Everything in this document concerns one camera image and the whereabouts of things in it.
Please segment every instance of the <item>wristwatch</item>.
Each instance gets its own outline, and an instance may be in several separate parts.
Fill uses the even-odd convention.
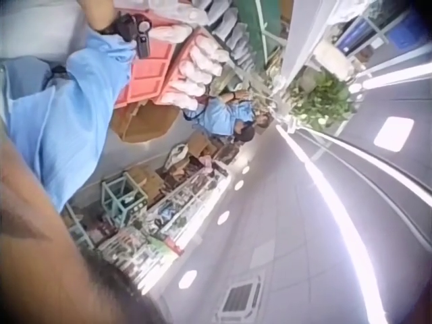
[[[125,42],[136,41],[136,52],[139,59],[145,59],[150,55],[149,30],[151,22],[142,14],[130,13],[117,14],[116,19],[104,30],[100,30],[102,35],[120,35]]]

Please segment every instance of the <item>hand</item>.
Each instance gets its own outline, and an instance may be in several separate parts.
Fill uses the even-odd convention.
[[[238,100],[249,100],[249,92],[247,90],[239,90],[235,94]]]

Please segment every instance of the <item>round ceiling light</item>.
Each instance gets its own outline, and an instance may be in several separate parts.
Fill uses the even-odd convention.
[[[219,218],[217,219],[217,225],[222,225],[223,223],[225,223],[228,219],[228,217],[230,216],[230,211],[226,211],[224,212],[222,215],[219,216]]]
[[[243,187],[243,185],[244,185],[244,181],[243,181],[243,180],[240,180],[240,181],[237,182],[236,185],[234,186],[234,190],[235,190],[235,191],[240,190],[240,189]]]
[[[192,282],[194,282],[197,274],[196,270],[186,272],[179,281],[178,287],[180,289],[188,289],[192,285]]]

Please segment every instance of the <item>plastic crate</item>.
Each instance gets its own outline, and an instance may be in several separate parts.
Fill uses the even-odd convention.
[[[160,18],[149,10],[119,10],[130,14],[143,14],[151,21],[153,27],[178,24],[175,20]],[[135,60],[132,65],[130,83],[120,93],[115,103],[115,108],[125,107],[128,103],[157,97],[161,92],[174,49],[175,45],[173,44],[150,38],[150,56],[146,59]]]
[[[161,92],[159,93],[159,96],[157,98],[153,98],[152,101],[157,105],[162,105],[161,99],[162,96],[167,92],[180,92],[176,90],[175,88],[172,88],[169,83],[171,81],[176,80],[185,80],[186,78],[180,73],[180,62],[183,60],[190,59],[189,53],[192,47],[196,44],[195,40],[198,36],[205,36],[211,39],[214,39],[213,36],[203,27],[198,27],[192,35],[188,38],[186,43],[183,45],[182,50],[180,51],[179,55],[175,58],[172,66],[170,67],[167,77],[165,78],[165,81],[163,83],[163,87]]]
[[[397,49],[408,51],[425,44],[428,35],[427,26],[419,14],[415,10],[410,10],[405,19],[392,28],[386,37]]]

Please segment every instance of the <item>ceiling light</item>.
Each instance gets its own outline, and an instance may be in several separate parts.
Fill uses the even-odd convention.
[[[432,73],[432,63],[417,65],[409,67],[407,69],[390,72],[382,76],[376,76],[374,78],[365,80],[363,82],[363,88],[373,89],[380,86],[386,86],[396,82],[403,82],[405,80],[418,78]]]
[[[348,87],[348,91],[351,93],[358,93],[363,89],[360,83],[353,83]]]
[[[222,215],[219,216],[217,220],[217,225],[222,225],[223,223],[225,223],[229,216],[230,216],[230,211],[224,212]]]
[[[240,190],[240,189],[243,187],[243,185],[244,185],[244,181],[243,181],[243,180],[240,180],[240,181],[237,182],[236,185],[234,186],[234,190],[235,190],[235,191]]]
[[[178,287],[180,289],[188,289],[192,285],[192,282],[194,282],[197,274],[196,270],[186,272],[179,281]]]
[[[296,154],[296,156],[304,163],[309,176],[313,179],[313,182],[324,198],[325,203],[329,207],[331,214],[340,229],[340,233],[345,242],[346,249],[350,255],[360,284],[369,323],[387,324],[371,258],[367,252],[365,243],[362,241],[362,238],[353,224],[345,206],[323,173],[309,159],[302,148],[281,128],[278,128],[277,126],[276,128],[293,150],[294,154]]]
[[[414,120],[388,117],[373,144],[391,152],[399,152],[410,136]]]

